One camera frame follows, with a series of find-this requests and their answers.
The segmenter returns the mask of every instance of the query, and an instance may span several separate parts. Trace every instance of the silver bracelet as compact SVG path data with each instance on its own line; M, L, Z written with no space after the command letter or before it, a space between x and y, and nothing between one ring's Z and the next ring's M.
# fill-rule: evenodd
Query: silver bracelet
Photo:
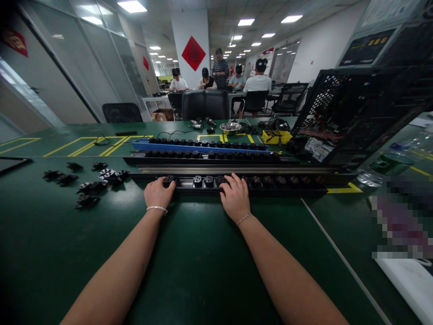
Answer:
M164 210L165 211L164 214L168 213L168 210L166 208L163 208L163 207L148 207L146 209L146 211L148 211L149 209L160 209L160 210Z
M252 214L251 214L251 212L250 213L247 213L246 215L245 215L245 217L243 217L237 224L236 224L236 226L238 226L242 221L244 221L246 218L249 218L249 217L251 217L252 216Z

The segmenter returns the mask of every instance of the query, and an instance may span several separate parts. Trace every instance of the yellow box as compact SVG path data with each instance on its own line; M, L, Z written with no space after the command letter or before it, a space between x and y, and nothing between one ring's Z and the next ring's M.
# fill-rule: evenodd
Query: yellow box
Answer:
M292 138L292 135L288 131L276 131L277 133L281 134L281 143L286 144L290 141ZM262 133L262 139L265 144L278 144L279 136L272 137L271 135L267 135L265 130L263 130Z

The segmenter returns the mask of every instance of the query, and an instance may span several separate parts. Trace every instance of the white pillar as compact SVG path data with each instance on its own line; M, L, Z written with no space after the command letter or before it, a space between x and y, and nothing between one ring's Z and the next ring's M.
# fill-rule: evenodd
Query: white pillar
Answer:
M186 12L173 12L171 14L171 25L175 36L176 52L179 60L180 74L186 80L190 89L195 89L199 79L202 77L202 69L209 67L209 31L207 24L207 10L194 10ZM194 70L190 64L182 57L186 45L191 36L204 51L204 56ZM196 51L190 53L191 59L197 54Z

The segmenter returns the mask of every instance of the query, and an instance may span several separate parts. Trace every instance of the green table surface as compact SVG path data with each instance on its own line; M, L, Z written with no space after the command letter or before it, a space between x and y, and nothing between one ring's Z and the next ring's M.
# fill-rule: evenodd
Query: green table surface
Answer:
M295 119L287 118L291 126ZM255 124L259 120L244 121ZM6 313L17 323L59 323L89 279L145 213L144 185L131 180L119 189L103 192L95 207L74 210L77 186L98 180L98 172L90 170L93 162L106 162L115 170L137 171L121 158L133 150L131 144L115 148L86 145L100 134L109 137L135 130L140 136L156 137L161 131L187 131L188 124L67 125L0 144L1 156L34 160L0 177L0 272ZM205 130L173 137L196 140L198 136L216 139L206 137ZM219 129L214 136L220 136ZM257 136L252 139L259 142ZM131 140L134 138L111 138L111 144ZM229 138L231 142L250 140L247 135ZM66 168L70 161L84 166L76 172L80 178L75 183L59 187L42 179L47 170L70 173ZM419 324L371 259L381 233L371 217L367 196L340 193L305 201L256 198L251 210L351 324L383 321L325 233L391 323ZM220 200L179 197L169 211L125 323L280 324L248 247Z

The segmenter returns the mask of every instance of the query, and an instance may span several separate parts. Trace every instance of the label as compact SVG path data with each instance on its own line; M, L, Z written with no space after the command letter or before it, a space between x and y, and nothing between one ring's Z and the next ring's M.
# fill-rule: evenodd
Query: label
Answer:
M370 165L371 170L386 176L400 175L414 164L413 160L388 153L380 156Z

